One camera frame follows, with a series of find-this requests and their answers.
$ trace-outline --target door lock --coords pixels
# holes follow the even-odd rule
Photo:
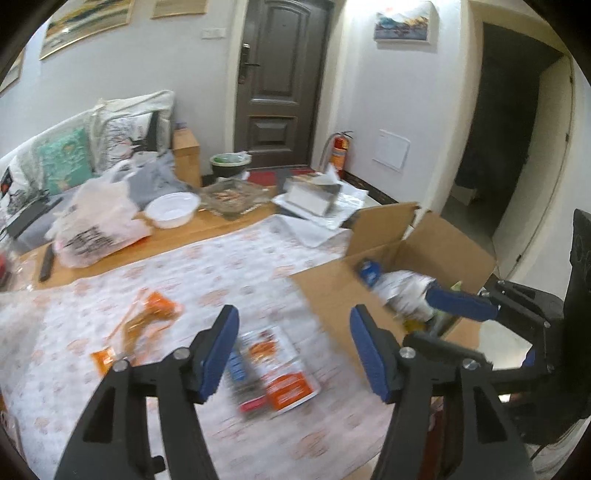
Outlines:
[[[242,44],[240,52],[240,67],[238,69],[238,83],[245,83],[246,76],[248,75],[248,67],[260,67],[259,63],[251,63],[248,61],[248,57],[251,53],[251,46],[248,43]]]

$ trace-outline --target wall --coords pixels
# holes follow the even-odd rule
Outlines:
[[[202,164],[223,151],[229,40],[202,40],[228,28],[235,0],[212,0],[206,15],[151,20],[155,0],[138,0],[131,23],[39,61],[46,25],[27,45],[20,80],[0,96],[0,157],[48,127],[94,106],[157,90],[177,94],[176,119],[202,146]]]
[[[521,0],[436,0],[432,45],[384,45],[372,35],[375,11],[384,3],[348,4],[355,9],[353,48],[337,120],[337,129],[355,131],[348,169],[398,201],[440,210],[462,157],[478,92],[482,32],[472,18],[473,7],[510,9],[528,31],[534,25],[546,34],[549,27]],[[372,159],[380,129],[411,142],[400,173]]]
[[[354,131],[348,170],[398,201],[421,201],[449,135],[465,68],[460,56],[460,0],[434,1],[431,45],[377,44],[377,0],[356,6],[354,35],[339,108],[338,129]],[[372,160],[379,130],[407,138],[402,173]]]
[[[574,66],[574,112],[565,171],[550,212],[512,280],[564,298],[575,208],[591,212],[591,86]]]

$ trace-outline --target door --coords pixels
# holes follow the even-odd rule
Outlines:
[[[528,158],[492,237],[501,278],[507,278],[530,244],[556,188],[569,140],[570,77],[570,59],[566,56],[540,76]]]
[[[234,147],[252,168],[308,165],[331,3],[250,0]]]

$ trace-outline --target dark brown door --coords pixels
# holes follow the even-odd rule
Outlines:
[[[329,13],[325,0],[250,0],[234,147],[252,168],[307,165]]]

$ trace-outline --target baseboard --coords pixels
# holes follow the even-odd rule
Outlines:
[[[392,197],[389,197],[381,190],[378,190],[373,185],[370,185],[365,180],[361,180],[359,177],[356,177],[355,175],[353,175],[352,173],[349,173],[348,171],[345,172],[345,176],[343,179],[344,179],[344,181],[350,183],[354,187],[357,187],[357,188],[363,189],[363,190],[367,190],[369,192],[368,195],[371,198],[373,198],[376,202],[378,202],[382,205],[390,205],[391,203],[398,203]]]

